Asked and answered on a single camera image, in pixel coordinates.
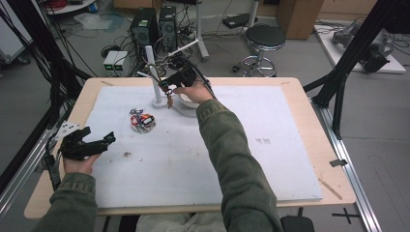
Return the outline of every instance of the table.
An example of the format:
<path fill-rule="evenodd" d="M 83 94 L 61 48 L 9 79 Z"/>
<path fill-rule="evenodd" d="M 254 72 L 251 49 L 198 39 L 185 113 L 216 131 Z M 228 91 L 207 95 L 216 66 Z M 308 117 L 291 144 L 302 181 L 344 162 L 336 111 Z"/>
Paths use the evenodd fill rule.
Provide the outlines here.
<path fill-rule="evenodd" d="M 304 141 L 314 173 L 319 179 L 323 199 L 319 201 L 279 202 L 278 207 L 352 204 L 355 202 L 355 193 L 342 168 L 340 166 L 332 167 L 329 164 L 330 161 L 337 159 L 336 154 L 298 79 L 292 77 L 213 77 L 210 79 L 214 86 L 272 85 L 281 87 L 300 136 Z M 99 91 L 103 86 L 152 86 L 152 80 L 148 78 L 92 78 L 87 80 L 69 118 L 69 122 L 80 124 L 81 126 L 85 125 Z M 51 194 L 52 187 L 49 177 L 47 172 L 44 172 L 27 204 L 24 212 L 25 216 L 27 218 L 41 218 L 49 208 L 48 199 Z M 212 212 L 219 209 L 220 205 L 99 209 L 98 215 Z"/>

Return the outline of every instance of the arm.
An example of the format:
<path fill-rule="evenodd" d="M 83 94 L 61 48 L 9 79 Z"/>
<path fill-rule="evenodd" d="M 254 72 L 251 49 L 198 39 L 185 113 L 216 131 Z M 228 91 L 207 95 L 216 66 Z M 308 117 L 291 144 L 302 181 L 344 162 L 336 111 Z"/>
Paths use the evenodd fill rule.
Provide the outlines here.
<path fill-rule="evenodd" d="M 85 161 L 64 159 L 66 176 L 50 198 L 51 207 L 34 232 L 94 231 L 96 180 L 90 176 L 98 155 Z"/>
<path fill-rule="evenodd" d="M 178 88 L 196 109 L 199 129 L 220 180 L 221 211 L 228 231 L 282 231 L 277 199 L 236 115 L 207 94 L 200 83 Z"/>

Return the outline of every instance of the person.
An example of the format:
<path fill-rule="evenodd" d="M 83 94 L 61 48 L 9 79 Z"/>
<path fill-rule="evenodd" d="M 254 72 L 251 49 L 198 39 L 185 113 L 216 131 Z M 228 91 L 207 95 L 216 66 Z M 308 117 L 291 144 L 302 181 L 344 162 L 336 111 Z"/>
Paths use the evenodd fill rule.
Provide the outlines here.
<path fill-rule="evenodd" d="M 215 167 L 223 195 L 221 214 L 227 231 L 283 231 L 277 198 L 251 155 L 236 115 L 215 100 L 201 81 L 180 87 L 199 103 L 196 116 L 201 136 Z M 66 176 L 50 198 L 51 207 L 33 231 L 93 231 L 97 204 L 95 179 L 89 174 L 98 156 L 86 161 L 64 159 Z"/>

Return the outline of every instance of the black stool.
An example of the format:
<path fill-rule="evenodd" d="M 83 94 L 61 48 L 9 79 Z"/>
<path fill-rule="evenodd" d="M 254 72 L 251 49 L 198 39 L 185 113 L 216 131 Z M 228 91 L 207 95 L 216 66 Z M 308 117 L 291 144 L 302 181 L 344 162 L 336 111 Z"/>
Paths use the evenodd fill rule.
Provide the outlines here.
<path fill-rule="evenodd" d="M 277 76 L 274 63 L 263 56 L 266 50 L 281 49 L 286 41 L 284 33 L 278 27 L 254 25 L 246 34 L 247 43 L 257 50 L 257 55 L 248 56 L 232 68 L 234 73 L 242 69 L 244 76 Z"/>

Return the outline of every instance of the black equipment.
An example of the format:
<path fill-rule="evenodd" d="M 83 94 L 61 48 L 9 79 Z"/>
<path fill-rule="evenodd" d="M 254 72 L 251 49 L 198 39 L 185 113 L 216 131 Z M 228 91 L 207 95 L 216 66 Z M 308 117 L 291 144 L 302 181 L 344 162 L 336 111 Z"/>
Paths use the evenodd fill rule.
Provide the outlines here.
<path fill-rule="evenodd" d="M 170 2 L 184 3 L 188 5 L 196 5 L 196 0 L 171 0 Z"/>
<path fill-rule="evenodd" d="M 393 34 L 410 33 L 410 1 L 401 0 L 397 12 L 386 24 L 385 29 Z"/>
<path fill-rule="evenodd" d="M 361 26 L 361 22 L 358 23 L 354 21 L 350 26 L 335 32 L 332 37 L 332 43 L 342 44 L 343 47 L 347 47 L 352 42 Z M 374 41 L 368 47 L 368 50 L 365 51 L 364 55 L 359 60 L 359 63 L 363 66 L 366 72 L 375 73 L 390 62 L 386 57 L 390 55 L 394 49 L 393 40 L 384 34 L 383 30 L 377 34 Z"/>
<path fill-rule="evenodd" d="M 162 38 L 162 50 L 174 51 L 178 47 L 177 33 L 177 9 L 171 6 L 162 6 L 160 11 L 160 29 Z"/>
<path fill-rule="evenodd" d="M 130 31 L 132 40 L 137 42 L 140 47 L 150 45 L 153 49 L 156 48 L 156 42 L 160 39 L 160 29 L 155 9 L 138 8 L 132 20 Z"/>
<path fill-rule="evenodd" d="M 108 145 L 115 142 L 114 132 L 106 135 L 102 140 L 86 143 L 82 138 L 90 134 L 90 128 L 76 130 L 64 137 L 59 153 L 70 160 L 84 160 L 86 157 L 94 156 L 108 150 Z"/>
<path fill-rule="evenodd" d="M 189 67 L 184 66 L 176 73 L 172 74 L 169 78 L 161 82 L 161 86 L 171 86 L 175 85 L 177 87 L 191 87 L 196 80 L 195 71 Z"/>
<path fill-rule="evenodd" d="M 231 16 L 224 18 L 222 20 L 223 25 L 225 25 L 229 29 L 237 28 L 237 27 L 244 27 L 248 24 L 249 21 L 249 14 L 238 14 L 236 16 Z"/>
<path fill-rule="evenodd" d="M 397 14 L 400 4 L 401 0 L 377 1 L 335 68 L 322 78 L 304 86 L 305 92 L 308 92 L 323 85 L 319 94 L 312 98 L 313 103 L 322 108 L 329 107 L 330 100 L 336 95 L 332 129 L 337 139 L 341 139 L 340 118 L 347 77 L 362 57 L 366 56 L 379 32 Z"/>
<path fill-rule="evenodd" d="M 65 56 L 60 50 L 54 36 L 50 32 L 51 26 L 56 29 L 63 44 L 67 45 L 68 41 L 61 36 L 63 33 L 59 29 L 60 26 L 57 25 L 54 20 L 51 20 L 49 23 L 44 23 L 44 18 L 39 14 L 38 9 L 42 10 L 45 15 L 47 12 L 43 8 L 37 8 L 37 1 L 8 0 L 7 2 L 27 33 L 33 39 L 33 45 L 31 45 L 15 27 L 6 9 L 1 7 L 0 17 L 2 19 L 0 20 L 3 20 L 15 33 L 21 44 L 30 52 L 44 78 L 50 83 L 50 108 L 0 176 L 1 193 L 13 179 L 18 168 L 20 168 L 28 158 L 30 151 L 32 151 L 36 142 L 41 138 L 44 130 L 47 128 L 51 129 L 54 125 L 58 124 L 62 105 L 66 104 L 67 106 L 65 108 L 68 108 L 68 111 L 70 111 L 73 108 L 73 102 L 75 102 L 81 92 L 83 81 L 91 78 L 90 74 L 76 67 L 70 53 L 69 56 Z M 48 164 L 46 164 L 46 166 L 50 173 L 58 173 L 58 165 L 51 167 L 52 170 L 50 170 L 49 166 L 53 164 L 53 161 L 50 160 Z"/>

